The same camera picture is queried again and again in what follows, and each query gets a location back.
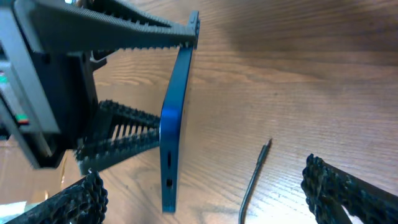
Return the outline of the blue Galaxy smartphone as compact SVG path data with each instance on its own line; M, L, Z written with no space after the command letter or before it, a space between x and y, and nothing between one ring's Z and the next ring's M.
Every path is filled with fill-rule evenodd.
M160 116L160 171L164 213L176 211L180 140L185 134L184 105L192 55L197 49L200 33L198 11L191 12L187 27L195 31L195 40L191 44L185 44L178 51Z

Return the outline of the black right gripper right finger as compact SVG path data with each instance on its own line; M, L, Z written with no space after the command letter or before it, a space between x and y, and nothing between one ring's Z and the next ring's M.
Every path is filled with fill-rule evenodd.
M397 196L309 155L301 188L317 223L397 224Z

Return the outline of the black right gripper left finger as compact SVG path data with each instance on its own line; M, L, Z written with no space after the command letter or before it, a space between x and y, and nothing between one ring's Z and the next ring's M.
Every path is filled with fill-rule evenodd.
M99 172L79 181L8 221L8 224L102 224L106 218L108 191Z

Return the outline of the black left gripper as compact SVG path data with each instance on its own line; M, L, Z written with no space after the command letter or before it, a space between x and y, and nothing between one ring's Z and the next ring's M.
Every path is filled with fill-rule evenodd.
M1 2L1 139L14 138L36 169L57 168L77 143L82 175L159 146L159 116L98 105L93 73L106 58L91 48L88 5Z

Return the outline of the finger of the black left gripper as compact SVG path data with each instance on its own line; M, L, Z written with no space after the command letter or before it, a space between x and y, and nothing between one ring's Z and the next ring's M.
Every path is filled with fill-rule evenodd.
M14 13L30 48L40 53L193 47L199 33L198 11L181 25L153 16L127 1L15 1Z

